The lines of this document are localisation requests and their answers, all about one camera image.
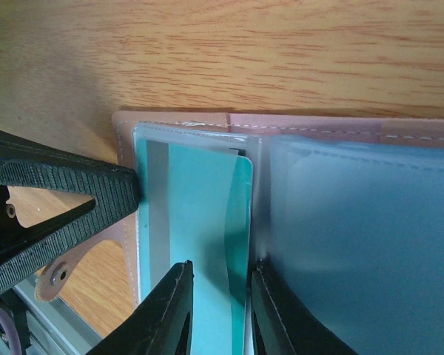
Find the blue card holder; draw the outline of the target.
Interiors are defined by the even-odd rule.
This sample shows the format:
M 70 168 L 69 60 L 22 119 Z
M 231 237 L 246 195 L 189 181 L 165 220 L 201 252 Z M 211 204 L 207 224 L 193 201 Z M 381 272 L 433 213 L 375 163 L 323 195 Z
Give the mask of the blue card holder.
M 444 120 L 119 111 L 112 124 L 119 163 L 137 172 L 140 139 L 252 162 L 242 354 L 259 259 L 359 354 L 444 354 Z M 121 242 L 142 301 L 138 211 L 46 267 L 37 299 L 105 239 Z

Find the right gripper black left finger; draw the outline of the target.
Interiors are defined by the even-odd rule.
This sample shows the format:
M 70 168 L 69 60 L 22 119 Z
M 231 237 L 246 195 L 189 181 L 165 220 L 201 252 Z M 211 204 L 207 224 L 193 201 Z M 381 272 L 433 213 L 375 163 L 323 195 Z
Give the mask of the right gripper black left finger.
M 89 354 L 189 354 L 193 264 L 175 263 L 144 301 Z

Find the teal magnetic stripe card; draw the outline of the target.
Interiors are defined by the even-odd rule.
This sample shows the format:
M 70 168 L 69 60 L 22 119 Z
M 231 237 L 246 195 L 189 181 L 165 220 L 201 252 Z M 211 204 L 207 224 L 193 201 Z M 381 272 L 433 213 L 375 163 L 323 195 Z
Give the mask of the teal magnetic stripe card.
M 252 162 L 233 149 L 211 151 L 140 139 L 140 293 L 175 263 L 194 274 L 193 354 L 242 354 L 252 202 Z

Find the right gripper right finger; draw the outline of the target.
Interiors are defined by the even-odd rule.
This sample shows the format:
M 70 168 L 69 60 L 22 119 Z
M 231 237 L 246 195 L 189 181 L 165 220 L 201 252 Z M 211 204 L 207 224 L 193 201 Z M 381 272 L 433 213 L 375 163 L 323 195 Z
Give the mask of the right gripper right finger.
M 252 338 L 255 354 L 354 354 L 319 322 L 269 260 L 252 270 Z

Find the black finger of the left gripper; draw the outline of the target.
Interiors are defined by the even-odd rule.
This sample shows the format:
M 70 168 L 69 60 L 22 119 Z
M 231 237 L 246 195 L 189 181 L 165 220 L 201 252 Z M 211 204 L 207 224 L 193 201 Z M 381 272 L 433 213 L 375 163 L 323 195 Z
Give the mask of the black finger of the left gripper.
M 0 295 L 136 211 L 133 169 L 0 130 Z

